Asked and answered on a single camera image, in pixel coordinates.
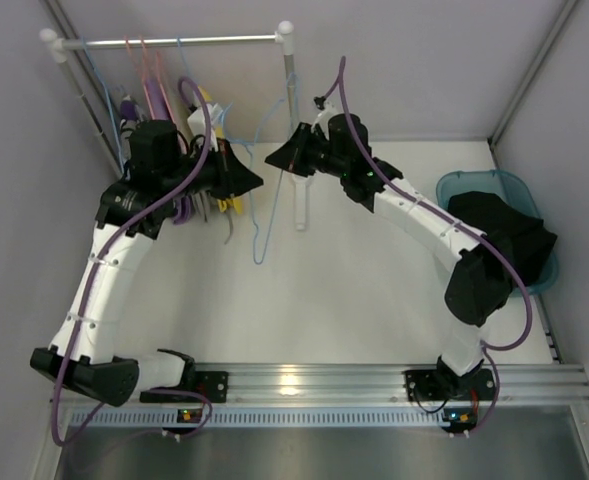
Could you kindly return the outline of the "yellow trousers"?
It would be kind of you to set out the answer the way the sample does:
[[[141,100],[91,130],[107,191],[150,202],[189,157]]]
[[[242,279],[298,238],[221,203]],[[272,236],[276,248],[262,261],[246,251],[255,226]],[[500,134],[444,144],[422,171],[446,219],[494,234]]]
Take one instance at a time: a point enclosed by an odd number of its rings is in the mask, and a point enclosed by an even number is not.
[[[214,104],[211,95],[203,86],[199,87],[199,91],[208,104]],[[229,214],[234,212],[237,215],[242,215],[244,213],[244,205],[241,198],[234,197],[225,200],[217,200],[216,204],[221,213]]]

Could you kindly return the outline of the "black trousers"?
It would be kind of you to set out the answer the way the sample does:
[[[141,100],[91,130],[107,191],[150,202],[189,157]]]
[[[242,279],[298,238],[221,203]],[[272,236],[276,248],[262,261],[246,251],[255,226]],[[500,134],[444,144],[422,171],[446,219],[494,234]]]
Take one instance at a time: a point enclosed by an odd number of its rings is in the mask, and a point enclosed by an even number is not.
[[[519,212],[497,194],[480,191],[452,196],[447,211],[488,235],[508,240],[512,265],[524,284],[539,282],[558,239],[542,219]]]

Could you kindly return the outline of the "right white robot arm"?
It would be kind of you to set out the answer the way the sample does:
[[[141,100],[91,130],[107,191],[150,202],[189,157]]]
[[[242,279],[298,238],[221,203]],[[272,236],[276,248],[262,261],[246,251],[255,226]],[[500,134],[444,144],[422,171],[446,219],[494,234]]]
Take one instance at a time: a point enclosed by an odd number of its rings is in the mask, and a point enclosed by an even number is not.
[[[337,178],[350,200],[433,255],[449,275],[444,302],[454,318],[435,382],[448,397],[469,389],[483,364],[481,329],[519,281],[508,237],[473,227],[421,195],[400,170],[373,156],[369,131],[355,114],[335,114],[326,127],[300,123],[265,162],[299,177]]]

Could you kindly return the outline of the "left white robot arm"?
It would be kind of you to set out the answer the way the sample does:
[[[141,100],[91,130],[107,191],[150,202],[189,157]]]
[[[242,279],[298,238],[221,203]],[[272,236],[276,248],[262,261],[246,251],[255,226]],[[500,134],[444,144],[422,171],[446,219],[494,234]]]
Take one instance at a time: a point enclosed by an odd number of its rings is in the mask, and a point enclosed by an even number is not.
[[[169,120],[139,124],[129,137],[126,172],[101,195],[92,247],[81,283],[59,331],[33,351],[30,365],[64,389],[118,407],[137,395],[144,402],[175,401],[196,388],[194,359],[170,349],[140,358],[115,353],[119,323],[142,260],[178,202],[207,193],[240,197],[262,179],[236,157],[228,140],[198,135],[181,149]]]

